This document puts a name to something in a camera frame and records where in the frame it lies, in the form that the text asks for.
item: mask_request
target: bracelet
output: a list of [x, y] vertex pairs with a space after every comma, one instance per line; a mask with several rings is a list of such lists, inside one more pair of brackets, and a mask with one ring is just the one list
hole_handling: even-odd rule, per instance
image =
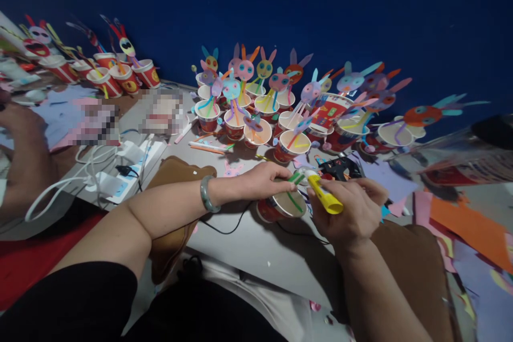
[[199, 188], [199, 192], [201, 194], [201, 201], [203, 202], [203, 205], [207, 209], [207, 211], [211, 213], [216, 213], [221, 210], [221, 206], [214, 206], [212, 202], [210, 201], [210, 197], [208, 196], [208, 181], [212, 179], [212, 175], [207, 175], [201, 180], [201, 186]]

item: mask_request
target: cartoon eye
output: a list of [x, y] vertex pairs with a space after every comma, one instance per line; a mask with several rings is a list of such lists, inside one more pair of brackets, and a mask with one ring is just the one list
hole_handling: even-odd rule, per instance
[[422, 124], [425, 124], [426, 126], [429, 126], [430, 124], [435, 123], [435, 118], [424, 118], [422, 119]]

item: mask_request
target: black cable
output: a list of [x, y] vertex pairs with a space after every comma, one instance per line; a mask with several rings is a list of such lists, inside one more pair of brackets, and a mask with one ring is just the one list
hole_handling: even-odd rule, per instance
[[230, 232], [223, 232], [221, 230], [218, 230], [216, 227], [212, 226], [211, 224], [207, 223], [207, 221], [205, 219], [200, 219], [200, 221], [204, 224], [206, 224], [207, 226], [209, 226], [212, 230], [215, 230], [217, 231], [218, 233], [220, 234], [223, 234], [223, 235], [230, 235], [230, 234], [233, 234], [235, 232], [235, 230], [238, 229], [239, 227], [239, 224], [240, 224], [240, 221], [242, 220], [242, 217], [244, 216], [244, 214], [246, 213], [247, 209], [249, 208], [250, 204], [253, 203], [252, 201], [248, 203], [248, 205], [246, 206], [246, 208], [244, 209], [244, 211], [242, 211], [242, 214], [240, 215], [239, 217], [239, 221], [237, 222], [237, 225], [235, 226], [235, 228], [233, 230], [231, 230]]
[[313, 234], [299, 234], [297, 232], [291, 232], [291, 231], [288, 231], [286, 229], [283, 228], [283, 226], [279, 223], [279, 221], [276, 221], [276, 224], [278, 225], [278, 227], [280, 227], [284, 232], [286, 232], [287, 234], [290, 234], [290, 235], [298, 235], [298, 236], [307, 236], [307, 237], [310, 237], [310, 238], [315, 238], [317, 239], [319, 242], [321, 242], [323, 245], [329, 245], [330, 243], [329, 242], [326, 242], [325, 240], [322, 240], [320, 238], [317, 238], [315, 235]]

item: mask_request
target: purple paper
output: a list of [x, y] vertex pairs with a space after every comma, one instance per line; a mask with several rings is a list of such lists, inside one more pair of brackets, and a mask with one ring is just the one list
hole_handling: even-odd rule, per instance
[[497, 271], [509, 284], [511, 279], [497, 270], [467, 244], [454, 241], [453, 265], [465, 287], [476, 313], [478, 341], [507, 341], [513, 336], [513, 295], [492, 279]]
[[418, 189], [417, 183], [396, 174], [387, 162], [378, 159], [375, 163], [370, 164], [360, 158], [357, 152], [348, 155], [348, 158], [361, 164], [365, 177], [386, 187], [390, 194], [389, 198], [394, 203], [401, 201]]

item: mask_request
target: blue wall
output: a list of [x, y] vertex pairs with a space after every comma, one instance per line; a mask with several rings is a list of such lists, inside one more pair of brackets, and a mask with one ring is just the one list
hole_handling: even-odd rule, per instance
[[250, 50], [263, 45], [278, 55], [275, 68], [289, 64], [292, 47], [299, 60], [313, 52], [297, 90], [311, 78], [346, 60], [355, 70], [384, 61], [396, 77], [414, 81], [398, 93], [386, 120], [407, 109], [432, 104], [455, 93], [485, 99], [428, 128], [426, 138], [462, 128], [494, 113], [513, 112], [511, 71], [513, 0], [2, 0], [0, 9], [16, 23], [24, 14], [53, 25], [67, 45], [93, 48], [65, 25], [71, 14], [92, 28], [107, 47], [107, 25], [98, 16], [118, 17], [139, 59], [152, 58], [163, 78], [194, 84], [201, 45], [218, 46], [226, 70], [236, 42]]

